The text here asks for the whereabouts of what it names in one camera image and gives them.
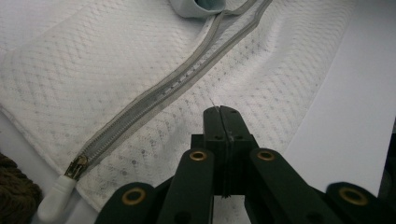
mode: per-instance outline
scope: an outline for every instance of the gray zipper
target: gray zipper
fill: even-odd
[[[72,161],[66,175],[78,179],[87,167],[94,167],[103,157],[121,144],[127,137],[143,126],[150,118],[159,113],[163,108],[172,103],[178,96],[189,89],[201,78],[223,55],[235,44],[249,34],[258,25],[263,12],[272,2],[264,0],[255,12],[255,15],[245,27],[223,43],[210,54],[211,44],[220,37],[217,30],[220,22],[226,15],[239,16],[250,9],[256,0],[247,2],[235,11],[223,11],[213,21],[208,34],[197,50],[176,71],[161,81],[150,91],[143,93],[138,99],[131,102],[103,129],[88,141],[78,156]],[[76,168],[79,161],[85,161]]]

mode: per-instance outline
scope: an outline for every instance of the white fabric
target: white fabric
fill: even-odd
[[[240,111],[261,147],[283,152],[327,73],[353,6],[347,0],[274,0],[254,31],[85,174],[78,191],[100,209],[126,183],[156,186],[170,177],[191,134],[202,132],[210,99]],[[242,16],[224,38],[246,22]],[[192,54],[209,24],[182,20],[165,1],[93,2],[5,54],[2,110],[61,174],[91,136]],[[214,221],[246,223],[244,210],[240,197],[216,200]]]

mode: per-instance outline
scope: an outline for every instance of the zipper teeth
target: zipper teeth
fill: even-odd
[[[132,127],[138,120],[144,117],[150,110],[152,110],[155,106],[159,105],[163,100],[168,98],[170,95],[174,94],[176,91],[180,90],[186,83],[189,83],[197,74],[199,74],[202,70],[204,70],[210,63],[213,63],[213,59],[217,59],[224,50],[229,49],[233,46],[233,44],[237,43],[237,40],[244,37],[249,33],[249,31],[253,30],[257,24],[259,23],[260,17],[264,12],[264,9],[271,3],[271,0],[264,1],[258,8],[257,12],[254,15],[253,20],[243,27],[238,33],[236,33],[233,37],[231,37],[228,41],[226,41],[222,46],[215,50],[213,54],[211,54],[207,59],[204,58],[210,48],[206,46],[206,49],[203,50],[194,63],[191,63],[187,68],[185,68],[180,75],[172,78],[168,82],[166,82],[161,88],[156,91],[149,93],[146,97],[138,101],[135,105],[125,111],[119,118],[117,118],[112,124],[106,127],[102,133],[96,136],[84,149],[80,154],[85,154],[90,163],[93,163],[97,158],[99,158],[106,150],[120,137],[123,133],[125,133],[129,128]],[[209,42],[207,45],[211,44],[211,40],[214,38],[216,31],[219,28],[219,22],[223,18],[224,15],[235,15],[236,13],[232,13],[231,11],[223,11],[215,18],[214,30],[209,37]],[[111,136],[103,143],[99,144],[100,140],[105,137],[108,133],[113,131],[115,126],[119,126],[116,132],[111,134]]]

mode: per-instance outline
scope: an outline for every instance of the white table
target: white table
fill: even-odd
[[[360,0],[329,74],[284,156],[325,190],[347,181],[378,193],[396,116],[396,1]],[[58,175],[0,114],[0,151],[46,194]],[[93,223],[75,191],[56,223]],[[34,217],[34,224],[39,223]]]

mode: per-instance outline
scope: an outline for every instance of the zipper pull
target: zipper pull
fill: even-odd
[[[87,169],[88,158],[79,155],[69,165],[64,175],[60,175],[48,195],[38,206],[41,221],[51,223],[58,219],[69,201],[70,194],[81,174]]]

